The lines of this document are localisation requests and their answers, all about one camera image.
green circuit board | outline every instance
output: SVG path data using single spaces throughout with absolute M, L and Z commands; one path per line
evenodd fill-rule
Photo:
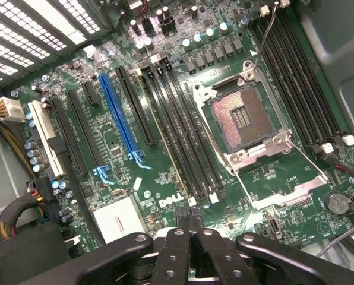
M 257 1 L 253 3 L 247 2 L 247 7 L 249 8 L 257 3 Z M 39 74 L 48 75 L 50 78 L 48 82 L 41 81 L 40 76 L 38 76 L 18 88 L 20 92 L 19 100 L 24 106 L 25 111 L 28 111 L 27 104 L 29 102 L 39 100 L 39 95 L 31 91 L 30 86 L 41 86 L 41 88 L 49 90 L 50 94 L 54 94 L 54 96 L 60 98 L 73 128 L 74 133 L 70 135 L 76 137 L 81 153 L 86 159 L 89 174 L 79 176 L 80 184 L 78 187 L 81 189 L 85 189 L 86 187 L 91 188 L 93 194 L 86 198 L 86 201 L 92 213 L 123 197 L 132 196 L 137 202 L 138 209 L 145 222 L 147 231 L 150 234 L 154 235 L 160 227 L 173 227 L 175 225 L 173 212 L 178 207 L 188 206 L 188 199 L 185 191 L 181 189 L 179 185 L 178 172 L 173 166 L 174 164 L 169 157 L 167 147 L 164 145 L 162 135 L 154 120 L 152 108 L 149 105 L 150 99 L 148 94 L 145 94 L 141 84 L 133 75 L 133 70 L 138 68 L 140 61 L 148 60 L 151 55 L 158 52 L 166 53 L 177 75 L 178 81 L 181 86 L 184 87 L 184 96 L 188 99 L 191 112 L 195 114 L 192 104 L 192 92 L 197 83 L 203 86 L 211 86 L 220 80 L 238 74 L 242 71 L 244 61 L 250 60 L 254 62 L 258 56 L 258 46 L 252 33 L 246 28 L 242 30 L 238 29 L 238 25 L 233 19 L 233 10 L 236 9 L 244 12 L 248 9 L 245 8 L 245 5 L 246 1 L 241 3 L 236 1 L 228 2 L 225 0 L 205 1 L 204 6 L 206 10 L 200 13 L 200 20 L 196 20 L 191 18 L 190 13 L 184 14 L 180 7 L 170 4 L 169 9 L 176 19 L 176 32 L 169 36 L 164 36 L 156 29 L 156 34 L 153 37 L 154 49 L 152 51 L 143 53 L 136 51 L 135 43 L 145 37 L 145 35 L 135 35 L 127 26 L 128 23 L 123 22 L 121 24 L 122 28 L 119 29 L 117 33 L 103 39 L 102 42 L 95 45 L 96 50 L 93 60 L 87 59 L 86 53 L 81 51 L 77 53 L 75 58 L 71 61 L 78 62 L 80 67 L 71 70 L 70 62 L 59 64 Z M 343 115 L 316 62 L 310 45 L 300 28 L 298 19 L 293 11 L 289 11 L 286 17 L 289 18 L 289 22 L 300 41 L 300 45 L 312 64 L 312 69 L 315 70 L 315 76 L 329 102 L 337 123 L 343 131 L 347 131 L 348 128 Z M 216 38 L 211 41 L 204 39 L 204 43 L 201 47 L 195 47 L 190 51 L 185 51 L 181 46 L 182 40 L 186 38 L 190 39 L 194 34 L 202 33 L 208 27 L 207 21 L 203 21 L 203 19 L 210 20 L 208 26 L 215 29 Z M 229 31 L 226 34 L 219 32 L 219 24 L 223 21 L 229 24 Z M 214 65 L 206 66 L 206 68 L 201 71 L 197 69 L 195 74 L 188 72 L 187 65 L 185 64 L 187 60 L 202 56 L 205 51 L 214 49 L 219 45 L 225 45 L 235 39 L 241 40 L 244 48 L 242 52 L 235 53 L 230 58 L 225 57 L 224 60 L 220 62 L 215 61 Z M 139 126 L 134 119 L 133 112 L 120 87 L 119 80 L 114 72 L 109 72 L 118 66 L 123 66 L 127 70 L 127 73 L 131 75 L 131 82 L 140 98 L 140 102 L 147 117 L 147 123 L 150 126 L 156 142 L 156 145 L 152 147 L 146 146 Z M 285 120 L 289 128 L 293 131 L 294 142 L 297 145 L 301 145 L 300 138 L 296 135 L 290 116 L 276 91 L 273 79 L 263 61 L 261 61 L 259 69 L 265 73 L 284 114 Z M 152 168 L 151 170 L 140 169 L 136 163 L 126 155 L 123 139 L 113 121 L 108 105 L 105 102 L 105 97 L 99 87 L 99 82 L 97 79 L 90 79 L 92 75 L 101 72 L 109 72 L 110 80 L 121 100 L 121 105 L 131 127 L 135 142 L 138 148 L 144 152 L 145 164 L 150 166 Z M 81 82 L 85 81 L 92 82 L 94 89 L 99 95 L 101 101 L 100 106 L 91 107 L 88 104 L 81 89 Z M 267 95 L 263 91 L 263 88 L 259 86 L 257 88 L 264 103 L 264 108 L 273 121 L 275 114 L 273 108 L 268 104 Z M 115 185 L 103 184 L 101 179 L 93 174 L 93 162 L 90 159 L 87 146 L 83 141 L 81 130 L 78 128 L 75 115 L 71 111 L 65 96 L 68 90 L 74 90 L 78 94 L 83 112 L 88 120 L 88 125 L 93 132 L 94 141 L 104 162 L 109 165 L 109 179 L 113 181 Z M 220 128 L 215 123 L 208 108 L 204 109 L 204 113 L 216 141 L 220 144 L 221 148 L 223 148 L 223 134 Z M 61 134 L 59 125 L 52 111 L 49 111 L 49 116 L 56 133 Z M 28 140 L 33 139 L 35 131 L 26 123 L 22 124 L 22 126 L 25 138 Z M 205 139 L 204 143 L 210 148 L 202 128 L 200 132 Z M 290 207 L 280 208 L 272 206 L 259 211 L 252 208 L 236 176 L 231 175 L 217 161 L 213 151 L 211 151 L 209 155 L 217 173 L 222 179 L 227 196 L 215 204 L 197 204 L 197 207 L 202 207 L 203 209 L 205 226 L 222 230 L 232 239 L 242 232 L 260 232 L 263 230 L 266 231 L 267 236 L 275 238 L 269 232 L 265 218 L 266 214 L 269 214 L 278 221 L 282 228 L 280 241 L 287 245 L 299 246 L 322 241 L 343 233 L 351 227 L 347 217 L 336 216 L 327 211 L 323 200 L 326 193 L 331 190 L 344 192 L 352 196 L 354 200 L 354 183 L 350 182 L 348 175 L 336 171 L 333 167 L 318 160 L 312 154 L 309 155 L 309 158 L 330 178 L 328 185 L 313 190 L 310 198 Z M 354 166 L 354 146 L 340 147 L 338 156 Z M 49 175 L 49 172 L 44 172 L 43 175 Z M 239 171 L 239 176 L 245 187 L 253 197 L 258 197 L 259 199 L 269 197 L 276 193 L 288 194 L 293 191 L 296 185 L 310 181 L 316 175 L 317 171 L 313 166 L 295 150 L 291 151 L 289 154 L 277 154 L 268 158 L 262 157 L 255 164 Z M 144 193 L 149 191 L 151 197 L 146 198 Z M 170 202 L 170 197 L 174 197 L 175 199 Z M 89 252 L 96 249 L 98 244 L 86 227 L 76 201 L 73 198 L 66 198 L 65 195 L 58 196 L 58 200 L 61 208 L 69 207 L 72 209 L 73 221 L 70 226 L 75 227 L 77 234 L 80 235 L 84 250 Z

motherboard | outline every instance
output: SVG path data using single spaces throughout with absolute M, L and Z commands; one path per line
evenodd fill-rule
M 266 37 L 273 1 L 145 3 L 9 99 L 83 251 L 96 233 L 155 236 L 184 207 L 231 239 L 301 248 L 350 229 L 354 177 L 324 157 L 354 167 L 354 139 L 293 3 Z

blue pcie slot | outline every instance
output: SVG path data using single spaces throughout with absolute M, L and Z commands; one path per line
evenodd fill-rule
M 113 119 L 118 126 L 120 135 L 124 142 L 124 147 L 127 150 L 127 155 L 130 159 L 134 159 L 140 168 L 151 169 L 149 166 L 144 165 L 143 152 L 137 148 L 135 139 L 132 136 L 128 122 L 125 119 L 122 106 L 118 99 L 118 95 L 110 81 L 107 74 L 102 73 L 98 76 L 100 86 L 102 87 L 103 94 L 106 97 L 107 104 L 113 116 Z

